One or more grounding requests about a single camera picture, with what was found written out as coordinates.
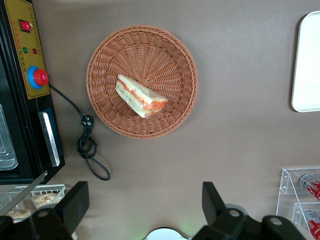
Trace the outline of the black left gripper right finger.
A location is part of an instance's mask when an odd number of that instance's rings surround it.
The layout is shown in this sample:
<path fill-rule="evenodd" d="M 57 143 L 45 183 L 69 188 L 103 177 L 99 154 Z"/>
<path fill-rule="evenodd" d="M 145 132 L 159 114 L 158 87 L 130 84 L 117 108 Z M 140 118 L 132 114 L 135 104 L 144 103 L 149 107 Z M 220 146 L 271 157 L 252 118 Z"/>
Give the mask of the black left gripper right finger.
<path fill-rule="evenodd" d="M 215 185 L 202 184 L 202 210 L 207 222 L 194 240 L 259 240 L 260 223 L 240 207 L 226 205 Z"/>

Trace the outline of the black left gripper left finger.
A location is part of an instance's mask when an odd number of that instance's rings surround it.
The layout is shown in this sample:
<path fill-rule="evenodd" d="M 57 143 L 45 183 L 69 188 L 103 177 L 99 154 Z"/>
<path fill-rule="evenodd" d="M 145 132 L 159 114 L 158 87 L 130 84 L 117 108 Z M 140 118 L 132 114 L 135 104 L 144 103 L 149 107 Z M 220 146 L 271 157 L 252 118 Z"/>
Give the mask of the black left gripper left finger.
<path fill-rule="evenodd" d="M 89 184 L 79 181 L 59 203 L 43 206 L 30 217 L 32 238 L 71 240 L 89 206 Z"/>

